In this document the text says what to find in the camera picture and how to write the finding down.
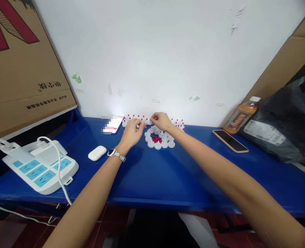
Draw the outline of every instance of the cardboard box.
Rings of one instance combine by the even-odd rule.
[[[263,100],[285,86],[305,65],[305,19],[281,47],[243,102],[252,96]]]
[[[0,137],[75,105],[33,4],[0,0]]]

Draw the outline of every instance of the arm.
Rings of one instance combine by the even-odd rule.
[[[128,122],[122,140],[115,149],[121,155],[126,155],[131,147],[138,143],[144,127],[145,123],[136,119]],[[121,163],[116,156],[106,160],[78,195],[43,247],[78,248],[85,244],[107,201]]]
[[[166,113],[150,119],[168,132],[239,207],[268,247],[305,248],[305,228],[251,176],[197,139],[173,126]]]

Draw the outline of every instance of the black smartphone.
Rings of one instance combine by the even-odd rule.
[[[227,145],[233,152],[246,153],[249,151],[244,145],[226,133],[224,130],[213,130],[212,133],[217,136],[225,145]]]

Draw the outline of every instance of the wrist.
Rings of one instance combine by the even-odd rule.
[[[128,151],[131,149],[131,146],[128,144],[120,142],[116,147],[116,151],[119,152],[120,155],[126,155]]]
[[[175,128],[177,128],[177,127],[174,126],[174,125],[171,125],[171,126],[168,127],[165,131],[166,131],[167,133],[171,134],[171,133],[174,131]]]

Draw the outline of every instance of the bottle label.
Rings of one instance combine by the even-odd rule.
[[[230,125],[232,126],[231,128],[233,130],[236,130],[238,128],[238,126],[241,124],[241,122],[248,116],[247,113],[241,112],[235,119],[233,122],[230,123]]]
[[[276,146],[281,145],[286,140],[286,137],[275,127],[254,120],[248,122],[244,132]]]

